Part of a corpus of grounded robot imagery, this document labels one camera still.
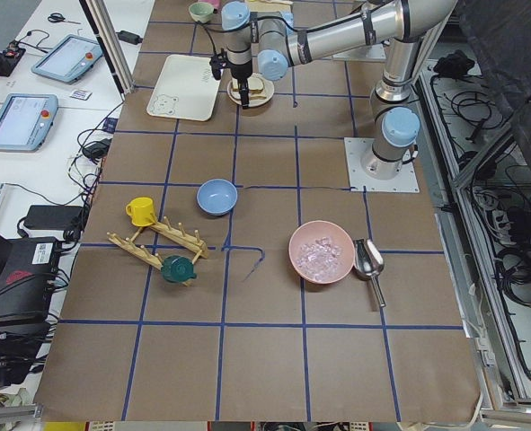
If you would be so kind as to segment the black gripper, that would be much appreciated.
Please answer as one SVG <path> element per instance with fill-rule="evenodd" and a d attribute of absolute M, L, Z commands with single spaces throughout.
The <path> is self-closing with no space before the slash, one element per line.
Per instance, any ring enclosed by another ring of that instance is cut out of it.
<path fill-rule="evenodd" d="M 250 103 L 250 89 L 248 79 L 252 75 L 252 61 L 248 61 L 244 64 L 232 64 L 231 75 L 237 81 L 237 92 L 239 100 L 243 102 L 243 109 L 249 108 Z"/>

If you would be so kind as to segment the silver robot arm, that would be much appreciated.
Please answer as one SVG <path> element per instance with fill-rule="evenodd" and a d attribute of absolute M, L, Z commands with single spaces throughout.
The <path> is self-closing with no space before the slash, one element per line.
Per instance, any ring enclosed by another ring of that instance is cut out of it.
<path fill-rule="evenodd" d="M 248 108 L 253 72 L 278 81 L 289 68 L 320 58 L 369 61 L 370 50 L 386 43 L 383 73 L 370 94 L 376 137 L 360 166 L 373 179 L 390 180 L 406 163 L 419 132 L 420 123 L 406 106 L 412 83 L 455 6 L 453 1 L 364 1 L 344 17 L 296 30 L 289 12 L 254 12 L 234 1 L 221 10 L 226 45 L 209 63 L 215 79 L 230 71 L 240 85 L 241 105 Z"/>

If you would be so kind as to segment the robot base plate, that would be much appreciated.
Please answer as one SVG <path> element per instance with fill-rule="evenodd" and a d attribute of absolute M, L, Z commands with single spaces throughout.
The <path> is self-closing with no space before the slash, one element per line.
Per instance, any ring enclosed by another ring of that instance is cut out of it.
<path fill-rule="evenodd" d="M 406 151 L 401 161 L 388 163 L 378 159 L 372 151 L 374 139 L 346 137 L 344 139 L 350 188 L 353 191 L 419 193 L 420 188 Z"/>

